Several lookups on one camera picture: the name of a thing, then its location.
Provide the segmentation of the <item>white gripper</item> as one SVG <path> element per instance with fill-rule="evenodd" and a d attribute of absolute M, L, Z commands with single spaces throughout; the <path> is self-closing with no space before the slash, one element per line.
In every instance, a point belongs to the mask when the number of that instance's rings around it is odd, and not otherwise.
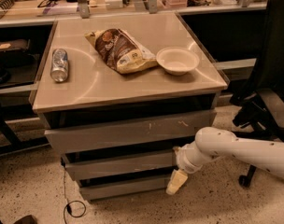
<path fill-rule="evenodd" d="M 179 170 L 174 170 L 171 174 L 166 188 L 168 195 L 174 195 L 185 184 L 188 179 L 187 174 L 193 174 L 203 166 L 202 154 L 194 142 L 183 147 L 174 147 L 174 151 Z"/>

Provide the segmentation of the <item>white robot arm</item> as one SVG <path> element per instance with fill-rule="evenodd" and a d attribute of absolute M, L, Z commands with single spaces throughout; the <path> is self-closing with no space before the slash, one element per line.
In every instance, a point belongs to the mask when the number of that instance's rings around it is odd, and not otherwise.
<path fill-rule="evenodd" d="M 284 142 L 247 139 L 213 127 L 199 130 L 194 141 L 174 147 L 176 166 L 166 193 L 174 195 L 187 181 L 188 174 L 220 157 L 234 157 L 284 179 Z"/>

